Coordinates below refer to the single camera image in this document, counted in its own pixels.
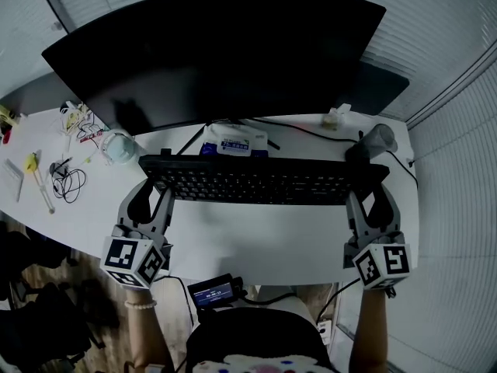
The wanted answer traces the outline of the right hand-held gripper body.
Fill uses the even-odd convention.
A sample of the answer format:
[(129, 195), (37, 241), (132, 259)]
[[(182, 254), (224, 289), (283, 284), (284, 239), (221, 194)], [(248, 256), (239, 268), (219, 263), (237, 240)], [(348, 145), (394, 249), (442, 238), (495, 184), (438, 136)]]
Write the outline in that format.
[(402, 232), (382, 235), (365, 246), (344, 245), (343, 268), (355, 268), (364, 289), (392, 288), (412, 272), (409, 244)]

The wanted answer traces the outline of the black keyboard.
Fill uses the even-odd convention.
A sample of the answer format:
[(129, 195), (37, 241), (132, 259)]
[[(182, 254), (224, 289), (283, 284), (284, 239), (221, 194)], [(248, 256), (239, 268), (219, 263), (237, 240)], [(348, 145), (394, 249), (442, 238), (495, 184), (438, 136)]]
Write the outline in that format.
[(144, 155), (139, 165), (158, 192), (176, 199), (232, 204), (344, 205), (365, 200), (390, 170), (377, 164), (201, 155)]

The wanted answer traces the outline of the person's right forearm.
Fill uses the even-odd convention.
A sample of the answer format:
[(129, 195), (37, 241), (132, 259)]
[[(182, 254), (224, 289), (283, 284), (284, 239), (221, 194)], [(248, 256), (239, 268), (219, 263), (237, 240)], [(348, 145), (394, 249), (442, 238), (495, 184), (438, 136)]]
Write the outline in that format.
[(388, 327), (384, 290), (363, 292), (349, 373), (388, 373)]

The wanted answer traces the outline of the person's left forearm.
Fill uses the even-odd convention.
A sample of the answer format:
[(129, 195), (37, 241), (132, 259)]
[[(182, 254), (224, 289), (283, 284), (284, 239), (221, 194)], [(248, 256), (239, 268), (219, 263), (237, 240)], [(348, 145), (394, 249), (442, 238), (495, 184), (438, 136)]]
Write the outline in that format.
[(125, 306), (134, 373), (145, 373), (149, 365), (160, 365), (161, 373), (175, 373), (155, 311), (156, 305), (149, 290), (126, 290)]

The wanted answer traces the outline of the white side window blinds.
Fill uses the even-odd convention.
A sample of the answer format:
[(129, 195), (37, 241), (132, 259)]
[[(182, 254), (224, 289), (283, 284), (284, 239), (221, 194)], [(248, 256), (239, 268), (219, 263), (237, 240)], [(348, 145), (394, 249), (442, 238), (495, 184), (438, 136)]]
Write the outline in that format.
[(388, 301), (404, 373), (497, 373), (497, 58), (409, 132), (419, 265)]

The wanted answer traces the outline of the dark translucent bottle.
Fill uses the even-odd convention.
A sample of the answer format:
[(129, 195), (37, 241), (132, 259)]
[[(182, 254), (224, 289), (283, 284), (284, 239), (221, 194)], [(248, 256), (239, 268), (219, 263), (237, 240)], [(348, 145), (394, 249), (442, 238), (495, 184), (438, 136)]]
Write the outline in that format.
[(385, 152), (396, 152), (398, 144), (393, 130), (386, 124), (377, 124), (345, 153), (345, 160), (366, 164)]

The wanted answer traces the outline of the small black screen device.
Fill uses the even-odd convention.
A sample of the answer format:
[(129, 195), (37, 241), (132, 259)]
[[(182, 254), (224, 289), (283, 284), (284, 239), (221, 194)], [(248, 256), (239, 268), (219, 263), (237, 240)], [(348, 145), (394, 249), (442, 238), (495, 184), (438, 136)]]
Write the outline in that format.
[(215, 309), (236, 302), (243, 295), (243, 280), (224, 274), (187, 287), (196, 309)]

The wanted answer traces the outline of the black office chair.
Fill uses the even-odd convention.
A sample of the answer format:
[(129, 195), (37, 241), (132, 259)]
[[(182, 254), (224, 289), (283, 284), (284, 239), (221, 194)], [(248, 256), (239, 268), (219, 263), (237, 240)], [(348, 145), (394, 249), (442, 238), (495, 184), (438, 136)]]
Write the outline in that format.
[(79, 286), (52, 282), (23, 307), (0, 310), (0, 357), (22, 373), (36, 373), (55, 359), (74, 366), (94, 344), (105, 347), (89, 324), (117, 329), (114, 304), (96, 280)]
[(78, 265), (72, 248), (29, 227), (26, 232), (26, 235), (17, 231), (9, 232), (7, 224), (0, 221), (0, 301), (7, 299), (9, 283), (16, 281), (33, 264), (55, 269), (63, 260), (67, 260), (71, 267)]

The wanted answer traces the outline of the blue white wipes packet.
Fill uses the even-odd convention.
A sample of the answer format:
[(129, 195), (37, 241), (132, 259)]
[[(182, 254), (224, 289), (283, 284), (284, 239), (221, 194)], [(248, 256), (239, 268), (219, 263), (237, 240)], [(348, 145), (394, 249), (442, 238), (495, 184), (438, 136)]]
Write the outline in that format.
[(267, 147), (265, 131), (243, 124), (211, 124), (203, 129), (200, 155), (267, 158)]

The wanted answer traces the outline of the yellow toy on stick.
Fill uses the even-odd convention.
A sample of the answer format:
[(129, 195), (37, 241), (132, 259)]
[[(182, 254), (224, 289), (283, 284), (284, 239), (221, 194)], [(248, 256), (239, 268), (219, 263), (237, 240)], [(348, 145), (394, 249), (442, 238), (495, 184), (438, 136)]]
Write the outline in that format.
[(35, 182), (38, 186), (38, 189), (42, 195), (43, 201), (47, 206), (47, 209), (49, 211), (49, 214), (53, 214), (55, 212), (55, 208), (53, 204), (50, 201), (47, 189), (44, 185), (41, 173), (40, 173), (40, 168), (39, 168), (39, 162), (36, 153), (30, 153), (24, 162), (24, 171), (26, 173), (30, 173), (33, 178), (35, 179)]

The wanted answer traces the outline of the white notepad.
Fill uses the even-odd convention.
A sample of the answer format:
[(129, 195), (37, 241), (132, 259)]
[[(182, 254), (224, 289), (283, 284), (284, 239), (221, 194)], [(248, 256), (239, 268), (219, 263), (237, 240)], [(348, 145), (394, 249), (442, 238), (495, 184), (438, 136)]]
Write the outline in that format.
[(5, 159), (0, 168), (0, 178), (5, 183), (13, 200), (18, 202), (23, 185), (23, 172), (10, 159)]

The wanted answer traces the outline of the dark desk partition panel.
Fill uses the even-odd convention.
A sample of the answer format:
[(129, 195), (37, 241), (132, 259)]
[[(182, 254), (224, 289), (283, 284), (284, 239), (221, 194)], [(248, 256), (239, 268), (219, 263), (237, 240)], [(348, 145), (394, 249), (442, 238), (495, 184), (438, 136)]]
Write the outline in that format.
[(407, 78), (361, 61), (346, 91), (337, 98), (335, 106), (348, 104), (354, 112), (376, 116), (408, 86)]

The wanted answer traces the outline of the yellow box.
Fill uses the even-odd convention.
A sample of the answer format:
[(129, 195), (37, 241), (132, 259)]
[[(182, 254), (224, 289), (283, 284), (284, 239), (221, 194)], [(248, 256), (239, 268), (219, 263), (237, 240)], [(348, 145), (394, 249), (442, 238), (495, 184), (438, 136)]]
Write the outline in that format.
[(19, 117), (15, 112), (5, 108), (0, 104), (0, 120), (10, 126), (16, 126), (19, 123)]

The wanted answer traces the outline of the white dotted fabric piece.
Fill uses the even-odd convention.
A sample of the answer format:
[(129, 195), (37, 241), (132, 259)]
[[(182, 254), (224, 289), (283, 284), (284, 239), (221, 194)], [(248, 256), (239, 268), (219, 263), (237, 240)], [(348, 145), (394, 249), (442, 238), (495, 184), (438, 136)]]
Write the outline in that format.
[(327, 373), (310, 357), (290, 355), (287, 357), (250, 357), (228, 355), (223, 361), (202, 361), (192, 373)]

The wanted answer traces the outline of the black computer monitor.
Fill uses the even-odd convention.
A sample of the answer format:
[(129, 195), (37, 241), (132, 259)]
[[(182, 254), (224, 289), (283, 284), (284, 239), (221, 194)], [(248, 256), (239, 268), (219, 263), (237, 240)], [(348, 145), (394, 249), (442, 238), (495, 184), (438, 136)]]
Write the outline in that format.
[(144, 0), (42, 55), (105, 125), (131, 135), (326, 113), (385, 12), (366, 0)]

